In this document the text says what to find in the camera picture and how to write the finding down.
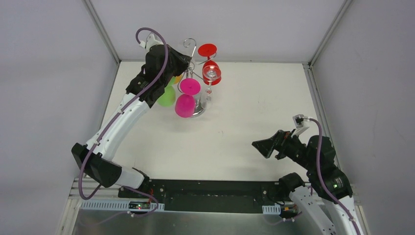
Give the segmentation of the magenta plastic wine glass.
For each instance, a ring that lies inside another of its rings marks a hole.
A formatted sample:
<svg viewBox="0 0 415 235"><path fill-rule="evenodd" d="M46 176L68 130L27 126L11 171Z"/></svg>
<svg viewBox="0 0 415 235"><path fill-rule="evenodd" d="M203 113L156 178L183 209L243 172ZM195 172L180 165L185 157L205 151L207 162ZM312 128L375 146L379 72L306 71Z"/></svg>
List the magenta plastic wine glass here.
<svg viewBox="0 0 415 235"><path fill-rule="evenodd" d="M175 112L182 118L189 118L193 115L196 107L194 96L201 90L200 83L193 78L185 78L178 85L182 93L176 100Z"/></svg>

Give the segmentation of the chrome wine glass rack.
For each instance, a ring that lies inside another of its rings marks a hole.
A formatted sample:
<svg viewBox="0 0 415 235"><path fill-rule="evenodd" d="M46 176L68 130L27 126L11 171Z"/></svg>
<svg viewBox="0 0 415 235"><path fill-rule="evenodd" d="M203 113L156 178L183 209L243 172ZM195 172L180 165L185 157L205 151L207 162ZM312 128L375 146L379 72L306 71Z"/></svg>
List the chrome wine glass rack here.
<svg viewBox="0 0 415 235"><path fill-rule="evenodd" d="M197 42L195 39L187 38L183 41L183 47L188 50L189 55L191 57L190 65L188 66L187 70L184 72L184 77L194 78L194 79L198 78L199 82L201 82L202 85L205 84L203 81L202 69L203 69L203 63L207 60L207 58L202 57L198 54L198 49L200 46L197 45ZM204 92L205 91L200 91L197 95L194 96L194 99L196 101L196 107L192 115L193 118L199 117L201 114L203 114L206 111L202 107L202 98L203 98Z"/></svg>

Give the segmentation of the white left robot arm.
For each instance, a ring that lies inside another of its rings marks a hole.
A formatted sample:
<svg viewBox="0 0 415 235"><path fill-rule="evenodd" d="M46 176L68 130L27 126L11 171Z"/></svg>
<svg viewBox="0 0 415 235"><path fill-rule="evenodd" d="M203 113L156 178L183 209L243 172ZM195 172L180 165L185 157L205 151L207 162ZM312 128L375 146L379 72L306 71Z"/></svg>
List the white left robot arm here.
<svg viewBox="0 0 415 235"><path fill-rule="evenodd" d="M150 47L145 64L130 81L111 117L85 144L76 143L72 147L81 174L87 174L105 188L113 185L130 188L137 198L149 193L149 185L144 181L147 176L142 171L120 166L113 159L135 123L164 94L172 78L187 70L191 59L170 46Z"/></svg>

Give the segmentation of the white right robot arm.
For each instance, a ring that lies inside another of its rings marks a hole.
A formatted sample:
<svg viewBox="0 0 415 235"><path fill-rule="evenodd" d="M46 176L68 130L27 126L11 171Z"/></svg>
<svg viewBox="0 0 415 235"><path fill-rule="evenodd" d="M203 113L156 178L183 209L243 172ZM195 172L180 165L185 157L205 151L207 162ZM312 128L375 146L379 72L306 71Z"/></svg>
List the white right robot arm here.
<svg viewBox="0 0 415 235"><path fill-rule="evenodd" d="M328 137L314 135L303 144L296 130L279 130L270 138L252 142L252 146L266 159L276 151L276 159L287 157L306 170L310 187L321 198L329 215L314 204L312 192L297 173L281 177L277 192L281 199L293 201L322 235L363 234L349 179L334 164L336 152Z"/></svg>

